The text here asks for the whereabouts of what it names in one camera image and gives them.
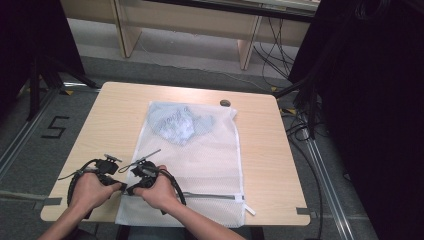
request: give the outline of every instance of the wire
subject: wire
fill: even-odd
[[[129,165],[127,165],[127,166],[124,166],[124,167],[121,167],[119,170],[118,170],[118,172],[119,173],[124,173],[124,172],[126,172],[131,166],[135,166],[135,165],[137,165],[139,162],[137,162],[137,161],[135,161],[135,162],[133,162],[133,163],[131,163],[131,164],[129,164]]]
[[[274,31],[274,27],[273,27],[273,25],[272,25],[272,23],[271,23],[271,18],[268,18],[268,22],[269,22],[269,25],[270,25],[270,28],[271,28],[271,30],[272,30],[272,34],[273,34],[273,37],[274,37],[274,44],[272,45],[272,47],[271,47],[271,50],[269,51],[269,52],[267,52],[267,51],[265,51],[265,49],[263,48],[263,46],[262,46],[262,43],[259,43],[259,46],[260,46],[260,48],[261,48],[261,50],[262,50],[262,52],[266,55],[266,56],[263,56],[259,51],[258,51],[258,49],[256,48],[256,46],[254,46],[253,48],[254,48],[254,50],[256,51],[256,53],[259,55],[259,57],[264,61],[264,63],[263,63],[263,65],[262,65],[262,78],[264,79],[264,81],[265,81],[265,83],[267,83],[268,85],[270,85],[270,86],[272,86],[272,87],[276,87],[276,88],[286,88],[285,86],[278,86],[278,85],[276,85],[276,84],[271,84],[266,78],[265,78],[265,74],[264,74],[264,71],[265,71],[265,65],[266,64],[268,64],[270,67],[272,67],[277,73],[279,73],[282,77],[283,77],[283,79],[284,80],[287,80],[288,79],[288,76],[289,76],[289,74],[290,74],[290,71],[291,71],[291,66],[293,65],[293,62],[294,62],[294,60],[290,57],[290,56],[288,56],[288,54],[287,53],[285,53],[284,52],[284,50],[283,50],[283,48],[282,48],[282,32],[281,32],[281,29],[282,29],[282,26],[283,26],[283,21],[282,20],[280,20],[279,21],[279,31],[278,31],[278,33],[276,34],[276,32]],[[277,58],[277,57],[274,57],[274,56],[272,56],[272,51],[274,50],[274,48],[275,48],[275,46],[277,46],[277,48],[278,48],[278,50],[279,50],[279,52],[280,52],[280,54],[281,54],[281,58]],[[280,61],[280,62],[282,62],[282,64],[283,64],[283,70],[282,69],[280,69],[279,67],[277,67],[276,66],[276,64],[275,63],[273,63],[271,60],[270,60],[270,58],[272,58],[272,59],[274,59],[274,60],[278,60],[278,61]]]
[[[304,121],[302,121],[300,118],[299,118],[299,114],[301,114],[301,113],[299,113],[298,111],[297,111],[297,114],[296,114],[296,118],[294,118],[293,119],[293,121],[292,121],[292,123],[291,123],[291,125],[290,125],[290,128],[289,128],[289,130],[291,129],[294,129],[294,128],[296,128],[297,126],[301,126],[302,124],[303,125],[305,125],[306,126],[306,123],[304,122]],[[296,121],[296,120],[298,120],[298,121],[300,121],[301,123],[300,124],[297,124],[296,126],[293,126],[293,124],[294,124],[294,122]],[[291,134],[288,134],[287,135],[288,137],[287,137],[287,139],[289,140],[289,142],[296,148],[296,150],[298,150],[299,152],[300,152],[300,154],[303,156],[303,158],[305,159],[305,161],[306,161],[306,163],[308,164],[308,166],[309,166],[309,169],[311,170],[311,172],[312,172],[312,175],[314,176],[314,179],[315,179],[315,182],[316,182],[316,184],[317,184],[317,190],[318,190],[318,198],[319,198],[319,227],[318,227],[318,234],[317,234],[317,239],[321,239],[321,235],[322,235],[322,227],[323,227],[323,215],[324,215],[324,209],[323,209],[323,199],[322,199],[322,193],[321,193],[321,184],[320,184],[320,182],[319,182],[319,179],[318,179],[318,176],[317,176],[317,173],[316,173],[316,171],[315,171],[315,169],[314,169],[314,167],[312,166],[312,164],[311,164],[311,162],[309,161],[309,159],[308,159],[308,157],[306,156],[306,154],[303,152],[303,150],[295,143],[295,141],[293,140],[293,138],[292,138],[292,135]]]
[[[84,164],[84,166],[82,166],[79,170],[77,170],[77,171],[75,171],[75,172],[73,172],[73,173],[71,173],[71,174],[69,174],[68,176],[66,176],[66,177],[62,177],[62,178],[58,178],[57,180],[58,181],[60,181],[60,180],[63,180],[63,179],[66,179],[66,178],[68,178],[68,177],[70,177],[70,176],[73,176],[73,175],[75,175],[75,174],[77,174],[77,173],[81,173],[82,174],[82,172],[88,167],[88,165],[90,165],[91,163],[93,163],[93,162],[98,162],[99,161],[99,159],[93,159],[93,160],[90,160],[90,161],[88,161],[86,164]]]
[[[295,116],[295,115],[283,115],[282,117],[295,117],[295,118],[297,118],[297,116]],[[315,126],[317,126],[317,125],[320,125],[320,124],[324,124],[324,122],[316,122],[315,124],[314,124],[314,127]],[[307,126],[307,124],[306,123],[304,123],[304,122],[302,122],[302,123],[299,123],[299,124],[297,124],[297,125],[295,125],[295,126],[292,126],[292,127],[290,127],[289,129],[287,129],[286,130],[286,133],[287,133],[287,135],[288,136],[290,136],[290,135],[294,135],[294,137],[296,138],[296,140],[298,140],[298,141],[306,141],[306,140],[309,140],[310,139],[310,137],[308,136],[308,137],[306,137],[306,138],[299,138],[298,137],[298,132],[300,132],[301,130],[303,130],[303,129],[307,129],[308,128],[308,126]],[[315,131],[315,133],[317,133],[318,135],[320,135],[320,136],[322,136],[322,137],[326,137],[326,138],[328,138],[328,137],[330,137],[329,135],[325,135],[325,134],[322,134],[322,133],[320,133],[320,132],[318,132],[318,130],[316,129],[316,128],[314,128],[314,131]]]
[[[248,80],[244,80],[244,79],[240,79],[240,78],[236,78],[236,77],[231,76],[231,75],[229,75],[229,74],[227,74],[227,73],[224,73],[224,72],[214,71],[214,70],[207,70],[207,69],[187,68],[187,67],[178,67],[178,66],[174,66],[174,65],[164,65],[164,64],[160,64],[160,63],[158,63],[158,62],[156,62],[156,61],[155,61],[154,57],[150,54],[150,52],[149,52],[149,51],[147,51],[147,50],[144,48],[143,44],[141,44],[141,43],[140,43],[140,46],[141,46],[141,48],[142,48],[142,49],[143,49],[143,50],[147,53],[147,55],[149,55],[149,57],[150,57],[150,61],[151,61],[152,63],[154,63],[154,64],[158,65],[158,66],[161,66],[161,67],[173,67],[173,68],[182,69],[182,70],[192,70],[192,71],[194,70],[194,71],[202,71],[202,72],[208,72],[208,73],[217,73],[217,74],[222,74],[222,75],[225,75],[225,76],[227,76],[227,77],[229,77],[229,78],[232,78],[232,79],[234,79],[234,80],[237,80],[237,81],[240,81],[240,82],[244,82],[244,83],[248,83],[248,84],[254,85],[255,87],[257,87],[257,88],[259,88],[259,89],[261,89],[261,90],[264,90],[264,91],[266,91],[266,92],[271,92],[271,90],[270,90],[270,89],[262,88],[261,86],[257,85],[257,84],[256,84],[256,83],[254,83],[254,82],[251,82],[251,81],[248,81]]]

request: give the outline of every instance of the mesh bag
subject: mesh bag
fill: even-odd
[[[151,102],[132,162],[148,158],[166,165],[185,192],[187,206],[226,226],[244,224],[240,144],[229,107]],[[129,186],[140,181],[128,171]],[[136,196],[123,195],[117,224],[182,226]]]

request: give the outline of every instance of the floor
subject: floor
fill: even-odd
[[[114,25],[72,19],[69,19],[69,24],[79,53],[82,56],[87,76],[99,83],[107,80],[127,82],[142,80],[153,84],[256,93],[271,93],[272,86],[283,88],[290,85],[290,82],[282,79],[279,73],[267,65],[264,66],[263,60],[256,53],[252,55],[249,69],[246,71],[240,70],[237,42],[234,39],[144,29],[135,51],[130,58],[124,59],[120,55]],[[263,48],[265,51],[270,51],[272,44],[263,44]],[[284,50],[294,59],[298,48],[285,46]],[[64,79],[65,81],[72,80],[67,76],[64,76]],[[53,164],[52,169],[60,170],[61,164],[66,160],[66,154],[63,153],[70,151],[69,146],[72,146],[70,143],[75,141],[79,129],[83,125],[83,120],[88,114],[90,104],[94,102],[96,97],[96,94],[92,92],[76,91],[74,94],[71,97],[58,96],[49,107],[49,112],[46,113],[51,116],[68,114],[73,116],[72,119],[80,119],[73,122],[72,126],[70,126],[70,128],[75,128],[72,131],[72,136],[66,136],[61,140],[64,141],[62,145],[66,147],[64,147],[64,150],[61,149],[61,154],[57,153],[55,155],[57,159],[55,163],[49,163]],[[81,96],[80,99],[84,99],[84,102],[69,100],[77,99],[77,96]],[[293,108],[292,101],[295,96],[296,93],[292,93],[280,99],[278,102],[280,108]],[[6,147],[25,122],[27,102],[28,92],[24,92],[17,100],[13,111],[0,121],[2,126],[0,128],[0,151],[2,153],[6,151]],[[288,116],[283,117],[283,121],[286,129],[289,129],[294,120],[290,114],[283,114],[283,116]],[[49,122],[47,120],[42,121],[40,127],[33,133],[34,136],[42,135],[43,130],[40,128],[48,126]],[[356,196],[353,186],[343,177],[343,163],[338,158],[337,151],[331,142],[331,137],[329,137],[325,125],[318,126],[317,132],[317,145],[327,167],[332,185],[349,221],[352,236],[354,237],[351,239],[378,239]],[[48,142],[41,143],[40,141],[42,140],[39,139],[29,139],[28,141],[28,146],[37,145],[39,148],[42,146],[46,148],[45,151],[54,152]],[[307,157],[310,157],[306,144],[304,142],[297,142],[297,144],[306,153]],[[15,239],[35,238],[37,234],[40,234],[49,226],[48,223],[39,219],[40,208],[37,203],[48,195],[55,175],[52,173],[51,177],[46,177],[46,170],[42,169],[39,173],[35,172],[34,176],[40,176],[40,179],[45,181],[45,184],[31,183],[34,186],[26,186],[25,184],[17,183],[17,179],[31,182],[31,176],[28,174],[21,176],[21,174],[27,171],[28,165],[33,161],[32,158],[38,159],[44,156],[37,155],[38,153],[33,156],[30,150],[29,147],[23,150],[10,167],[6,176],[0,180],[0,201],[2,203],[0,206],[0,224],[2,226],[9,224],[10,229],[12,229],[10,233],[5,232],[4,229],[6,228],[2,228],[3,230],[0,230],[0,239],[10,238],[11,236],[15,236]],[[319,231],[320,221],[317,215],[320,212],[320,204],[316,181],[302,154],[294,147],[292,147],[292,152],[305,199],[311,212],[311,224],[306,227],[264,227],[264,235],[267,240],[314,238]],[[321,239],[346,239],[340,235],[325,194],[323,193],[322,196],[323,227]],[[6,221],[4,216],[15,217]],[[28,219],[34,222],[34,231],[18,227],[21,221],[28,221]],[[114,239],[114,234],[117,231],[117,227],[114,224],[100,224],[98,228],[95,224],[84,224],[82,227],[90,232],[97,231],[99,239]]]

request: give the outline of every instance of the cable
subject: cable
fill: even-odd
[[[133,162],[133,163],[131,163],[131,164],[127,165],[127,166],[121,167],[121,168],[118,170],[118,172],[119,172],[119,173],[124,173],[124,172],[126,172],[126,171],[130,168],[130,167],[135,166],[135,165],[137,165],[138,163],[139,163],[139,162],[135,161],[135,162]]]
[[[282,116],[282,117],[295,117],[295,118],[297,118],[297,116],[295,116],[295,115],[284,115],[284,116]],[[324,124],[324,122],[316,122],[316,123],[314,124],[314,127],[315,127],[315,126],[317,126],[317,125],[320,125],[320,124]],[[304,122],[302,122],[302,123],[299,123],[299,124],[297,124],[297,125],[295,125],[295,126],[290,127],[289,129],[287,129],[287,130],[286,130],[286,133],[287,133],[287,136],[294,135],[294,137],[296,138],[296,140],[298,140],[298,141],[300,141],[300,142],[303,142],[303,141],[309,140],[309,139],[310,139],[310,137],[308,136],[308,137],[306,137],[306,138],[299,138],[297,134],[298,134],[298,132],[300,132],[301,130],[303,130],[303,129],[307,129],[307,128],[308,128],[307,124],[306,124],[306,123],[304,123]],[[326,137],[326,138],[330,137],[329,135],[324,135],[324,134],[322,134],[322,133],[318,132],[318,130],[316,130],[315,128],[314,128],[314,131],[315,131],[315,133],[317,133],[318,135],[320,135],[320,136],[322,136],[322,137]]]
[[[264,53],[266,53],[265,49],[262,47],[262,43],[261,43],[261,42],[259,43],[259,46],[261,47],[262,51],[263,51]],[[277,57],[274,57],[274,56],[270,56],[270,57],[271,57],[271,58],[273,58],[273,59],[275,59],[275,60],[278,60],[278,61],[284,62],[284,59],[280,59],[280,58],[277,58]]]
[[[274,41],[277,44],[278,49],[280,50],[280,54],[281,54],[282,59],[284,60],[283,61],[284,68],[286,69],[286,72],[288,74],[290,74],[290,68],[287,66],[287,61],[286,61],[284,55],[286,55],[288,58],[290,58],[290,57],[284,52],[283,47],[282,47],[281,28],[283,27],[283,20],[280,19],[279,31],[278,31],[277,36],[275,35],[275,31],[274,31],[274,28],[273,28],[272,23],[271,23],[271,18],[268,18],[268,22],[269,22],[269,25],[271,27],[272,35],[274,36]]]
[[[141,46],[141,48],[142,48],[142,49],[143,49],[143,50],[147,53],[147,55],[149,55],[149,57],[150,57],[150,61],[151,61],[152,63],[154,63],[154,64],[158,65],[158,66],[161,66],[161,67],[173,67],[173,68],[182,69],[182,70],[195,70],[195,71],[202,71],[202,72],[208,72],[208,73],[217,73],[217,74],[222,74],[222,75],[225,75],[225,76],[227,76],[227,77],[229,77],[229,78],[232,78],[232,79],[234,79],[234,80],[237,80],[237,81],[240,81],[240,82],[244,82],[244,83],[248,83],[248,84],[254,85],[255,87],[257,87],[257,88],[259,88],[259,89],[261,89],[261,90],[264,90],[264,91],[266,91],[266,92],[270,92],[270,89],[262,88],[261,86],[257,85],[257,84],[256,84],[256,83],[254,83],[254,82],[250,82],[250,81],[247,81],[247,80],[244,80],[244,79],[236,78],[236,77],[233,77],[233,76],[231,76],[231,75],[229,75],[229,74],[227,74],[227,73],[224,73],[224,72],[214,71],[214,70],[207,70],[207,69],[197,69],[197,68],[178,67],[178,66],[174,66],[174,65],[163,65],[163,64],[157,63],[157,62],[155,61],[154,57],[150,54],[150,52],[149,52],[149,51],[147,51],[147,50],[144,48],[143,44],[141,44],[141,43],[140,43],[140,46]]]
[[[300,113],[296,114],[296,118],[293,119],[291,125],[290,125],[290,129],[293,129],[296,126],[300,126],[301,124],[305,124],[298,116]],[[293,126],[294,122],[298,120],[301,123]],[[319,198],[319,227],[318,227],[318,234],[317,234],[317,239],[321,239],[321,235],[322,235],[322,227],[323,227],[323,215],[324,215],[324,209],[323,209],[323,200],[322,200],[322,193],[321,193],[321,184],[319,182],[317,173],[315,172],[314,167],[312,166],[311,162],[309,161],[308,157],[306,156],[306,154],[302,151],[302,149],[295,143],[295,141],[293,140],[292,136],[290,134],[287,135],[287,139],[289,140],[289,142],[296,148],[296,150],[298,150],[300,152],[300,154],[303,156],[303,158],[305,159],[306,163],[309,166],[309,169],[312,172],[312,175],[314,176],[315,182],[317,184],[317,190],[318,190],[318,198]]]
[[[68,177],[70,177],[70,176],[73,176],[73,175],[75,175],[75,174],[77,174],[77,173],[82,174],[82,172],[84,171],[84,169],[86,169],[86,168],[88,167],[88,165],[90,165],[90,164],[91,164],[91,163],[93,163],[93,162],[98,162],[98,161],[99,161],[99,159],[93,159],[93,160],[90,160],[90,161],[88,161],[86,164],[84,164],[84,166],[82,166],[82,168],[80,168],[79,170],[77,170],[77,171],[75,171],[75,172],[73,172],[73,173],[69,174],[69,175],[68,175],[68,176],[66,176],[66,177],[58,178],[57,180],[58,180],[58,181],[60,181],[60,180],[66,179],[66,178],[68,178]]]
[[[284,88],[284,86],[277,86],[275,84],[270,83],[264,75],[264,68],[265,68],[265,63],[268,63],[269,66],[271,66],[275,71],[277,71],[280,75],[282,75],[283,77],[285,77],[285,74],[277,67],[274,65],[274,63],[270,62],[269,60],[267,60],[264,56],[262,56],[262,54],[259,53],[259,51],[256,49],[256,47],[254,46],[253,49],[255,49],[256,53],[259,55],[259,57],[264,61],[264,64],[262,66],[262,79],[265,81],[266,84],[268,84],[271,87],[276,87],[276,88]]]

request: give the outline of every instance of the metal frame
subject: metal frame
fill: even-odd
[[[301,120],[306,122],[306,117],[302,115]],[[306,142],[309,153],[311,154],[312,162],[320,179],[320,183],[322,184],[328,206],[330,207],[330,210],[334,216],[334,221],[336,223],[337,229],[339,230],[340,237],[342,240],[354,240],[355,237],[353,236],[349,220],[346,217],[337,193],[333,187],[333,183],[331,182],[327,168],[325,167],[324,161],[322,160],[321,153],[319,152],[316,141],[315,139],[309,138],[310,135],[307,129],[303,129],[303,135],[308,139]]]
[[[58,94],[59,89],[50,89],[47,92],[46,96],[44,96],[43,100],[41,101],[41,108],[38,113],[30,121],[25,123],[21,131],[16,135],[15,139],[3,153],[0,158],[0,180],[4,177],[13,161],[15,161],[16,157],[19,155],[22,148],[25,146],[25,143],[31,137],[41,119],[43,119],[44,113],[49,104]]]
[[[298,22],[311,23],[314,19],[314,14],[302,12],[289,12],[281,11],[278,9],[252,7],[241,4],[216,2],[208,0],[143,0],[147,2],[166,3],[173,5],[180,5],[186,7],[205,8],[211,10],[241,13],[255,16],[287,19]]]

